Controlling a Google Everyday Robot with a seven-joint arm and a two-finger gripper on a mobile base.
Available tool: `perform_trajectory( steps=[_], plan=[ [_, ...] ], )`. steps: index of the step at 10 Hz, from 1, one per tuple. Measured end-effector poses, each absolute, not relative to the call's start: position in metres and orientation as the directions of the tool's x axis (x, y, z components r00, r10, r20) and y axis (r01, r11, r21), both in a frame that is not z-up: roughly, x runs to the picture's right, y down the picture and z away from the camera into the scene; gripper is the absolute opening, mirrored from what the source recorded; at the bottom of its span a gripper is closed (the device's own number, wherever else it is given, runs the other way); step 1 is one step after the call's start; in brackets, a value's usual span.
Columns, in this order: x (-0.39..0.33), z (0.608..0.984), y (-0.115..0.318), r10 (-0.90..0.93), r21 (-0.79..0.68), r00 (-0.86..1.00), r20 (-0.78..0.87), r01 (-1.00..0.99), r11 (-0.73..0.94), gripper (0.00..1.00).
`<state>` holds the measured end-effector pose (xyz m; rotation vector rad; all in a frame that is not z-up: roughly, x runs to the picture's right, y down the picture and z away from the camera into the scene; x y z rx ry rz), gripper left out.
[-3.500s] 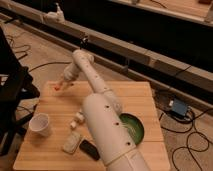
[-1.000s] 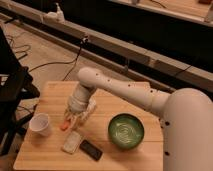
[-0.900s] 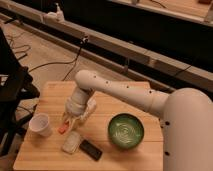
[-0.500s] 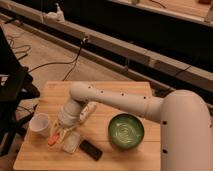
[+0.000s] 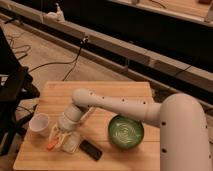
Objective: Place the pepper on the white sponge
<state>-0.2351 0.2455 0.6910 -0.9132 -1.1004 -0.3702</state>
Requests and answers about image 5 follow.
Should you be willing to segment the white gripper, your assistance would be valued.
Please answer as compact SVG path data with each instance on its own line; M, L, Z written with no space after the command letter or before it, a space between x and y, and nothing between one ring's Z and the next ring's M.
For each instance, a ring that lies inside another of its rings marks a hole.
M83 111L74 106L69 106L60 116L58 119L58 124L54 124L51 128L49 134L49 141L57 141L56 148L60 148L64 141L69 136L69 133L59 133L59 129L62 132L71 132L76 129L78 122L80 121L81 117L83 116Z

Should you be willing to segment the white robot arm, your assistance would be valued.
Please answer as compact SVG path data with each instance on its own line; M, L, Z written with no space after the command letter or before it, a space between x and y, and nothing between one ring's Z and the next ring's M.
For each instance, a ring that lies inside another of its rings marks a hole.
M72 133L92 107L160 129L160 171L213 171L205 112L197 99L176 93L163 102L144 102L76 89L72 103L52 127L51 139Z

